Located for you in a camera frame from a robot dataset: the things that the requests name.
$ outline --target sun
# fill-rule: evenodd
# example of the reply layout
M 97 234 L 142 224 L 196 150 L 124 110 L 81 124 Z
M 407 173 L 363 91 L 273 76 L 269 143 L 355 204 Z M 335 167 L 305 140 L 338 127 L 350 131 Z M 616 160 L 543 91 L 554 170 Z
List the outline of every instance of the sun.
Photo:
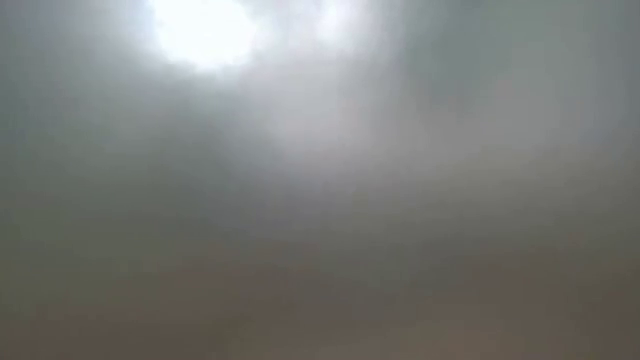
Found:
M 215 70 L 246 62 L 257 25 L 233 0 L 148 0 L 158 45 L 172 62 Z

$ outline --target sky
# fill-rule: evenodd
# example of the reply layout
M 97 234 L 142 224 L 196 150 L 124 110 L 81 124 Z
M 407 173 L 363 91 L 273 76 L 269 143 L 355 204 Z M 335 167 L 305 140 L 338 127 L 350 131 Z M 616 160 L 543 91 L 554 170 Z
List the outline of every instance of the sky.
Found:
M 0 358 L 638 358 L 636 1 L 242 6 L 0 2 Z

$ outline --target sunlight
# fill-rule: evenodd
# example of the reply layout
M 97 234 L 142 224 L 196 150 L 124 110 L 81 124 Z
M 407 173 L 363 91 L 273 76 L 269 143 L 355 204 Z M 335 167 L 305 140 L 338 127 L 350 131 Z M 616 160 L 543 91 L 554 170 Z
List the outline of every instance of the sunlight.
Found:
M 233 0 L 148 0 L 162 52 L 172 62 L 216 70 L 245 63 L 257 25 Z

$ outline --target bright sun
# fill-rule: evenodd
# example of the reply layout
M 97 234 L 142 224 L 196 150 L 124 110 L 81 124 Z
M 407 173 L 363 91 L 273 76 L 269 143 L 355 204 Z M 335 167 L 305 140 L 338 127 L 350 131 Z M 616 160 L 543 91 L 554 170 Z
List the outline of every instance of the bright sun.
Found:
M 234 0 L 148 0 L 159 46 L 173 62 L 218 69 L 245 62 L 257 25 Z

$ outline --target hazy sky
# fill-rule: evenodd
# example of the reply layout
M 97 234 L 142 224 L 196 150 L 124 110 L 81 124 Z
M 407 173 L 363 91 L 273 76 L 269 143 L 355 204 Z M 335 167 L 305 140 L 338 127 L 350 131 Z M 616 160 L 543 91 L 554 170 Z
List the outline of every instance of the hazy sky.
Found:
M 640 356 L 637 1 L 343 1 L 0 2 L 0 358 Z

